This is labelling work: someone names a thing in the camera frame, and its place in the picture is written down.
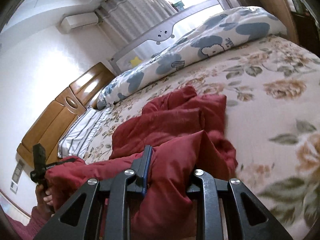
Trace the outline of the person's left hand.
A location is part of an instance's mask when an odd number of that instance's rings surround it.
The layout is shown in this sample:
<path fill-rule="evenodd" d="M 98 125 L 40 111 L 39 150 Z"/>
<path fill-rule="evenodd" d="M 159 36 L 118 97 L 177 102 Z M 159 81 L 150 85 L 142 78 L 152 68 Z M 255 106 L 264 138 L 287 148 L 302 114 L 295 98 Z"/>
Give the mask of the person's left hand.
<path fill-rule="evenodd" d="M 37 209 L 42 217 L 47 218 L 54 214 L 52 188 L 44 188 L 43 185 L 37 185 L 35 189 L 37 199 Z"/>

